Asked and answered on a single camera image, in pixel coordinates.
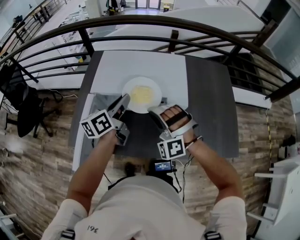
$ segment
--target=white plate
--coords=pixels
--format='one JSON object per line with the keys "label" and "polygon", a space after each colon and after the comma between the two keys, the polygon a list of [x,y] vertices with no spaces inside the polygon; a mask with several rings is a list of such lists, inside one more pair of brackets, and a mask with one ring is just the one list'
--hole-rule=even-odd
{"label": "white plate", "polygon": [[122,91],[122,96],[125,94],[131,94],[131,91],[136,86],[149,87],[153,91],[153,99],[148,104],[138,104],[133,101],[129,102],[128,108],[135,113],[148,113],[148,108],[158,106],[161,102],[162,93],[160,87],[150,78],[147,77],[136,77],[128,81]]}

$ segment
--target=yellow food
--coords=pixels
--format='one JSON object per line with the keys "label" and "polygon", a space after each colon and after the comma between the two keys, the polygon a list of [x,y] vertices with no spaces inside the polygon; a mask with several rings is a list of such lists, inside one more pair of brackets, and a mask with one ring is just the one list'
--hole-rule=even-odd
{"label": "yellow food", "polygon": [[129,95],[135,104],[149,104],[153,100],[153,90],[150,87],[136,86]]}

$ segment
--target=bracelet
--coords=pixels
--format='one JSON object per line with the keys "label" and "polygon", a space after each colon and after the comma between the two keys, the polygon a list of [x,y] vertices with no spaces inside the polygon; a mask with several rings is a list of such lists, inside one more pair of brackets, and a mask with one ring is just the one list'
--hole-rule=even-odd
{"label": "bracelet", "polygon": [[199,139],[201,139],[203,141],[203,137],[199,136],[199,137],[195,138],[193,141],[187,143],[186,149],[188,149],[193,143],[197,142]]}

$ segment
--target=gray table top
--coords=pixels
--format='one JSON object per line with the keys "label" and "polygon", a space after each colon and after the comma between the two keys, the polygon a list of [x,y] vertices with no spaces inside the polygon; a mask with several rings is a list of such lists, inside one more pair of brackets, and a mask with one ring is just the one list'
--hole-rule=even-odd
{"label": "gray table top", "polygon": [[[102,53],[102,51],[94,53],[83,79],[72,119],[69,137],[71,146],[75,145],[85,99],[90,92]],[[186,56],[186,68],[189,102],[187,111],[199,124],[195,134],[202,135],[204,141],[222,157],[237,157],[238,124],[227,67],[210,60]],[[137,158],[160,158],[157,148],[160,132],[149,114],[126,111],[122,120],[128,126],[130,136],[126,146],[115,148],[115,154]]]}

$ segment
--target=white cube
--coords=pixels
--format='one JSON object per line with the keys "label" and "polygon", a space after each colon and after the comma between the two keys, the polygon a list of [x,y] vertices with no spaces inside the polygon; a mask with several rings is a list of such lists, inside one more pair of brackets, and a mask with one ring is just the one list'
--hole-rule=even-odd
{"label": "white cube", "polygon": [[89,115],[80,121],[88,138],[99,138],[114,129],[113,122],[106,110],[101,110]]}
{"label": "white cube", "polygon": [[162,159],[171,160],[182,157],[186,154],[183,136],[177,136],[171,140],[159,142],[157,144]]}

